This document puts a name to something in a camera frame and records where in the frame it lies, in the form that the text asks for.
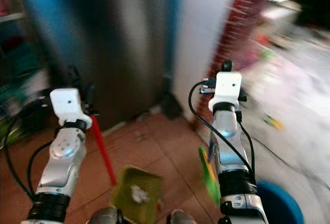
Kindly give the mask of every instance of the red brick wall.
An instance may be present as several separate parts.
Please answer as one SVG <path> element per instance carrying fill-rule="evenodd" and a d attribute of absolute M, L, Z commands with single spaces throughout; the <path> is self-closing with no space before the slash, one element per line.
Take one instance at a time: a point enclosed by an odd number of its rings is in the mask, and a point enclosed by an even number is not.
<path fill-rule="evenodd" d="M 234 0 L 222 35 L 219 37 L 213 61 L 207 72 L 207 77 L 214 77 L 221 63 L 230 59 L 234 62 L 243 60 L 246 48 L 249 47 L 249 35 L 259 22 L 259 14 L 265 0 Z M 211 121 L 212 113 L 208 109 L 209 95 L 201 95 L 197 112 L 208 122 Z M 193 128 L 200 132 L 209 131 L 195 118 Z"/>

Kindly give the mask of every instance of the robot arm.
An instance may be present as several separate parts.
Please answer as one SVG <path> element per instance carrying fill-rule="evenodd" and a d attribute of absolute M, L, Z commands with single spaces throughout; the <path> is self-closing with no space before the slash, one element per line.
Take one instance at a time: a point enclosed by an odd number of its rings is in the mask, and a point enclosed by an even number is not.
<path fill-rule="evenodd" d="M 85 130 L 92 120 L 81 109 L 75 88 L 51 92 L 53 109 L 61 129 L 52 142 L 49 160 L 38 184 L 34 203 L 21 224 L 60 224 L 64 222 L 80 165 L 86 155 Z"/>
<path fill-rule="evenodd" d="M 241 75 L 238 72 L 219 72 L 209 109 L 213 112 L 213 127 L 248 161 L 236 118 L 240 85 Z M 257 195 L 254 175 L 239 156 L 213 132 L 211 140 L 215 144 L 214 157 L 221 192 L 220 208 L 225 215 L 218 223 L 268 224 L 261 199 Z"/>

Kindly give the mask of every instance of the tiled floor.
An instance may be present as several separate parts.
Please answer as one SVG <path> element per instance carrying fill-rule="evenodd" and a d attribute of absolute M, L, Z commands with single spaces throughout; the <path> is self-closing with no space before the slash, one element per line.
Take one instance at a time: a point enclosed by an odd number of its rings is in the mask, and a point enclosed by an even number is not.
<path fill-rule="evenodd" d="M 28 158 L 37 147 L 52 139 L 53 131 L 47 129 L 12 148 L 14 164 L 24 181 Z M 197 149 L 204 144 L 184 118 L 170 121 L 162 114 L 147 116 L 112 133 L 105 143 L 117 176 L 125 165 L 134 165 L 163 177 L 164 208 L 158 223 L 165 223 L 167 213 L 177 208 L 189 212 L 198 223 L 217 223 L 220 210 L 208 197 L 201 180 Z M 109 177 L 90 133 L 87 150 L 68 209 L 67 224 L 85 223 L 95 211 L 109 205 Z M 35 185 L 47 158 L 45 149 L 34 162 Z M 31 204 L 9 175 L 3 156 L 1 165 L 0 223 L 19 223 L 26 218 Z"/>

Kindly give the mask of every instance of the refrigerator door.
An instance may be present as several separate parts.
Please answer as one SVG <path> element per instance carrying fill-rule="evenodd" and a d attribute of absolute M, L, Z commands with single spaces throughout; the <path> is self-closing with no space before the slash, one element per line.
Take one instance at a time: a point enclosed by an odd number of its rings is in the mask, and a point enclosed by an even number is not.
<path fill-rule="evenodd" d="M 162 96 L 167 0 L 25 0 L 38 33 L 66 76 L 75 65 L 95 83 L 102 130 Z"/>

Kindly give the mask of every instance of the blue bucket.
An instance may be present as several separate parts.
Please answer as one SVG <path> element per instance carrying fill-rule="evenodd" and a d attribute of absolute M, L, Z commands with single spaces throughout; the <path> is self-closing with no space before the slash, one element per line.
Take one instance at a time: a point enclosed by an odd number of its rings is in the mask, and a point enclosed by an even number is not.
<path fill-rule="evenodd" d="M 297 202 L 281 187 L 261 180 L 257 183 L 269 224 L 303 224 L 304 216 Z"/>

